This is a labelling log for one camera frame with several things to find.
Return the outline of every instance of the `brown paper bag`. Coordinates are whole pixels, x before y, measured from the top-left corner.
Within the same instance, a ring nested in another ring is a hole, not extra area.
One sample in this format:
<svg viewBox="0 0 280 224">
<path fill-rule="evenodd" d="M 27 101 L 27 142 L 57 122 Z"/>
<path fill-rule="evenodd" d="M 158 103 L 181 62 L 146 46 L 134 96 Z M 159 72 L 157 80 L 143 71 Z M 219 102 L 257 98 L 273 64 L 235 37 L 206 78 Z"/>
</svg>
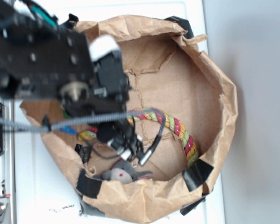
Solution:
<svg viewBox="0 0 280 224">
<path fill-rule="evenodd" d="M 97 183 L 91 177 L 110 169 L 118 159 L 102 161 L 91 154 L 90 161 L 82 164 L 74 151 L 80 143 L 75 136 L 42 134 L 49 153 L 67 180 L 79 189 L 82 200 L 106 217 L 149 223 L 212 192 L 234 135 L 238 109 L 235 85 L 198 50 L 197 43 L 206 36 L 188 40 L 176 23 L 131 15 L 99 23 L 79 22 L 76 30 L 84 32 L 89 41 L 111 34 L 121 47 L 124 69 L 133 87 L 128 109 L 155 107 L 172 114 L 191 132 L 201 155 L 187 168 L 181 140 L 167 130 L 151 159 L 137 168 L 153 171 L 153 179 L 125 185 L 118 181 Z M 56 101 L 24 102 L 21 107 L 33 124 L 40 124 L 44 114 L 51 122 L 63 119 Z M 158 128 L 148 120 L 137 123 L 137 133 L 146 145 Z M 100 143 L 95 147 L 112 154 Z M 96 193 L 91 190 L 94 185 Z"/>
</svg>

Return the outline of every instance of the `wire connector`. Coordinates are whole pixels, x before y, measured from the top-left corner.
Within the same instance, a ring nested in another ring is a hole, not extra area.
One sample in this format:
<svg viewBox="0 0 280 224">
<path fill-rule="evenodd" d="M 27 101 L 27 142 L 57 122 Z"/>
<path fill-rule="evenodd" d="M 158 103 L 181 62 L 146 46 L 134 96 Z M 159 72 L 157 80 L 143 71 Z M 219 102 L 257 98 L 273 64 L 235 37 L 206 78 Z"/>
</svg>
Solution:
<svg viewBox="0 0 280 224">
<path fill-rule="evenodd" d="M 48 115 L 46 114 L 42 119 L 42 125 L 48 128 L 48 131 L 52 131 L 50 119 L 48 118 Z"/>
</svg>

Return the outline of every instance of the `twisted rope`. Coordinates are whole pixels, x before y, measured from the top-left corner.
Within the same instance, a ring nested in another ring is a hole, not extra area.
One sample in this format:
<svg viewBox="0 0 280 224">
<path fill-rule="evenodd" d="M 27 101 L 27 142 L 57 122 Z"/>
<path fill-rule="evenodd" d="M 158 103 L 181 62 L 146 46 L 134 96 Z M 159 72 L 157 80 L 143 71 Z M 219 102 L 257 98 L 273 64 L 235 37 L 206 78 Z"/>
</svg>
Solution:
<svg viewBox="0 0 280 224">
<path fill-rule="evenodd" d="M 146 108 L 138 108 L 132 111 L 140 111 L 145 109 Z M 184 151 L 186 154 L 187 166 L 190 167 L 199 157 L 197 146 L 194 143 L 194 138 L 189 134 L 184 124 L 182 124 L 177 118 L 174 118 L 172 115 L 165 112 L 163 112 L 163 114 L 166 117 L 165 126 L 182 140 Z M 127 120 L 131 124 L 133 123 L 133 118 L 127 118 Z M 139 114 L 134 117 L 134 120 L 153 120 L 159 123 L 163 122 L 163 118 L 160 116 L 160 114 L 154 112 Z M 87 131 L 81 132 L 79 135 L 81 135 L 86 140 L 91 140 L 93 138 L 96 138 L 96 133 L 97 128 L 91 128 Z"/>
</svg>

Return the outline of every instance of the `gray braided cable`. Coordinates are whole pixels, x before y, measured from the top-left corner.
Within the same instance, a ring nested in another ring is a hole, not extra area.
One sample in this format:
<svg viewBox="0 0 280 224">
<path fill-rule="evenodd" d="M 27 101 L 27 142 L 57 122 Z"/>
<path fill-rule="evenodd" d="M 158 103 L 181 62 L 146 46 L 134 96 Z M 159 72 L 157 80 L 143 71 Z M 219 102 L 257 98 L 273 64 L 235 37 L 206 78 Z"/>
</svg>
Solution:
<svg viewBox="0 0 280 224">
<path fill-rule="evenodd" d="M 67 126 L 75 126 L 75 125 L 81 125 L 81 124 L 93 124 L 93 123 L 102 123 L 102 122 L 111 122 L 115 120 L 120 119 L 126 119 L 128 117 L 135 117 L 140 114 L 144 113 L 159 113 L 163 119 L 165 120 L 165 116 L 162 112 L 160 112 L 157 109 L 148 108 L 142 111 L 132 111 L 132 112 L 118 112 L 118 113 L 111 113 L 111 114 L 99 114 L 95 116 L 86 116 L 86 117 L 79 117 L 79 118 L 73 118 L 66 121 L 61 121 L 55 124 L 52 124 L 51 127 L 48 126 L 41 126 L 41 127 L 35 127 L 31 125 L 22 124 L 19 122 L 9 121 L 3 118 L 0 118 L 0 125 L 11 127 L 16 130 L 21 131 L 27 131 L 27 132 L 48 132 L 51 131 L 57 131 L 62 128 L 65 128 Z"/>
</svg>

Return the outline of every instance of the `stuffed toy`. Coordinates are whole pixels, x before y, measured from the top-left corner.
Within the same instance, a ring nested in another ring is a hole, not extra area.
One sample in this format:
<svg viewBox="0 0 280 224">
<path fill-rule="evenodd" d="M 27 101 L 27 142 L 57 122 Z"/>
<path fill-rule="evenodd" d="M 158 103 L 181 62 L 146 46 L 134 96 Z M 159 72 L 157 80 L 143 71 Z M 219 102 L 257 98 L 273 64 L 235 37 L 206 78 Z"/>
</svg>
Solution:
<svg viewBox="0 0 280 224">
<path fill-rule="evenodd" d="M 123 184 L 131 183 L 140 179 L 150 179 L 152 177 L 152 172 L 137 172 L 127 161 L 124 160 L 120 160 L 116 163 L 111 170 L 108 170 L 101 175 L 93 176 L 94 179 L 121 181 Z"/>
</svg>

